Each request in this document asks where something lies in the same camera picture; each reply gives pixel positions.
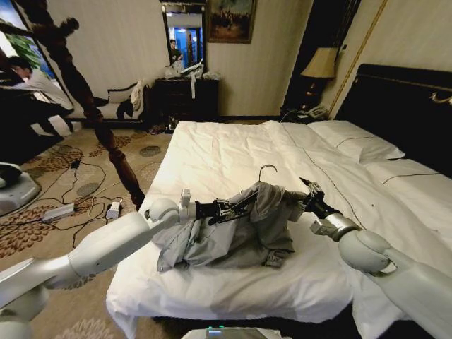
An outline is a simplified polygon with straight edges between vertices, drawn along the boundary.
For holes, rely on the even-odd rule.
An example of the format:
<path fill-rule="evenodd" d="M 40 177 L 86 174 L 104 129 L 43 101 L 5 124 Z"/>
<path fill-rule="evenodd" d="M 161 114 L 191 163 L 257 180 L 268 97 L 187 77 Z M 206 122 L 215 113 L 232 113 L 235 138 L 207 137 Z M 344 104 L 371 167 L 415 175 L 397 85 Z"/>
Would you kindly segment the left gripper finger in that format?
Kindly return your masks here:
<path fill-rule="evenodd" d="M 254 192 L 252 194 L 249 194 L 246 198 L 243 198 L 240 201 L 237 201 L 235 203 L 231 203 L 229 202 L 227 204 L 227 208 L 226 210 L 231 210 L 231 211 L 241 211 L 241 210 L 245 210 L 246 207 L 250 204 L 253 203 L 256 200 L 257 197 L 257 192 Z"/>
<path fill-rule="evenodd" d="M 250 215 L 250 211 L 246 209 L 240 209 L 240 210 L 231 210 L 229 212 L 226 212 L 224 215 L 220 216 L 220 223 L 223 222 L 229 222 L 231 220 L 236 220 L 240 218 L 244 218 Z"/>

